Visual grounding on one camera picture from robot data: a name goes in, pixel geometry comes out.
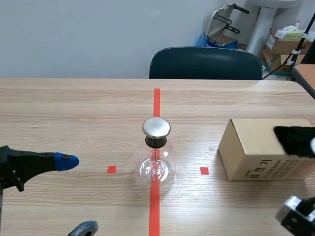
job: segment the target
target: red tape marker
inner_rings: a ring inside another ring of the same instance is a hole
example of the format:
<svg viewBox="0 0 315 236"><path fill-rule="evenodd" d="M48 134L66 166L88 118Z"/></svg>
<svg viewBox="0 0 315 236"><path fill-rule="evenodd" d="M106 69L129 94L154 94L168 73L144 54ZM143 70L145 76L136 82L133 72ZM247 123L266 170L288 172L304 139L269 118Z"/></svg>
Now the red tape marker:
<svg viewBox="0 0 315 236"><path fill-rule="evenodd" d="M200 167L200 172L202 175L209 175L209 168L208 167Z"/></svg>
<svg viewBox="0 0 315 236"><path fill-rule="evenodd" d="M108 174L115 174L116 173L116 166L108 166L107 167L107 173Z"/></svg>
<svg viewBox="0 0 315 236"><path fill-rule="evenodd" d="M154 89L153 116L160 116L160 89ZM159 160L159 149L157 150L157 160ZM152 150L152 161L155 160L155 151ZM150 213L149 213L149 236L159 236L159 179L157 175L152 176L150 187Z"/></svg>

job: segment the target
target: blue fingertip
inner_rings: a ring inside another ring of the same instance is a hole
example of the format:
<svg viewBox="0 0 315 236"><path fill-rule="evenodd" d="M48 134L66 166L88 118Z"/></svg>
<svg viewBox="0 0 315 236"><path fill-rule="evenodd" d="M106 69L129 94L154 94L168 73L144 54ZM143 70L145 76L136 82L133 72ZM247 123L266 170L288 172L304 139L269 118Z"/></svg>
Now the blue fingertip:
<svg viewBox="0 0 315 236"><path fill-rule="evenodd" d="M55 154L54 159L57 171L71 170L80 163L79 159L76 156L71 156L68 160L64 160L62 156L63 154L59 152L56 152Z"/></svg>

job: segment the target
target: tripod stand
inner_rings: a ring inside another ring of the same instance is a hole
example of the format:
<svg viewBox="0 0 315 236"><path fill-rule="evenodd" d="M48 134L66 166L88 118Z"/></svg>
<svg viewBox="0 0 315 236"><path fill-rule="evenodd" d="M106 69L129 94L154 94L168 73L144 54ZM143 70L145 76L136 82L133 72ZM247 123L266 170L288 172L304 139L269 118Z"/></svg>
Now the tripod stand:
<svg viewBox="0 0 315 236"><path fill-rule="evenodd" d="M302 38L301 38L299 44L297 45L296 50L293 50L293 51L290 53L290 55L287 57L287 59L284 61L283 64L281 64L278 68L276 68L276 69L274 69L273 71L271 71L268 75L266 75L266 76L265 76L264 78L262 78L262 79L267 78L269 75L271 75L272 73L274 73L275 71L277 71L279 68L283 67L283 66L286 65L286 64L289 64L289 65L290 65L290 71L289 71L289 74L290 74L290 72L292 71L293 66L294 66L295 63L296 63L296 59L297 59L298 55L300 54L300 49L301 49L301 47L302 47L302 45L303 45L303 43L304 43L304 40L305 40L305 38L307 37L307 35L309 34L309 31L310 31L310 29L311 29L311 27L312 27L314 21L315 21L315 13L314 13L314 15L313 15L313 17L312 17L312 19L311 19L309 25L307 26L305 32L302 34Z"/></svg>

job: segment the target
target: dark green chair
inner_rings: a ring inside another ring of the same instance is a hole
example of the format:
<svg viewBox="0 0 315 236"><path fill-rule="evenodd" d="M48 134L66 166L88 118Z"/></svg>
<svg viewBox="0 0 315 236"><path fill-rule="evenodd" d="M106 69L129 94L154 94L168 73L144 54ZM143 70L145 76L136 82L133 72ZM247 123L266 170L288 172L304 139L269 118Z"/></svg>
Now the dark green chair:
<svg viewBox="0 0 315 236"><path fill-rule="evenodd" d="M253 54L223 48L179 47L159 51L150 79L261 80L260 60Z"/></svg>

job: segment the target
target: red tape line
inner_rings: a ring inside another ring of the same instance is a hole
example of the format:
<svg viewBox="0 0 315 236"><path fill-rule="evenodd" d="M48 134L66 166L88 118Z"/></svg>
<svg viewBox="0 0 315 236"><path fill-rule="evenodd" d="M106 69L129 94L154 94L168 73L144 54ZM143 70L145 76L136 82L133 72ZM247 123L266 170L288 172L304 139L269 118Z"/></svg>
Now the red tape line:
<svg viewBox="0 0 315 236"><path fill-rule="evenodd" d="M154 89L153 116L160 116L160 89ZM157 160L159 160L159 149L157 150ZM152 161L155 160L155 151L152 150ZM157 175L152 176L150 187L150 213L149 213L149 236L159 236L159 179Z"/></svg>

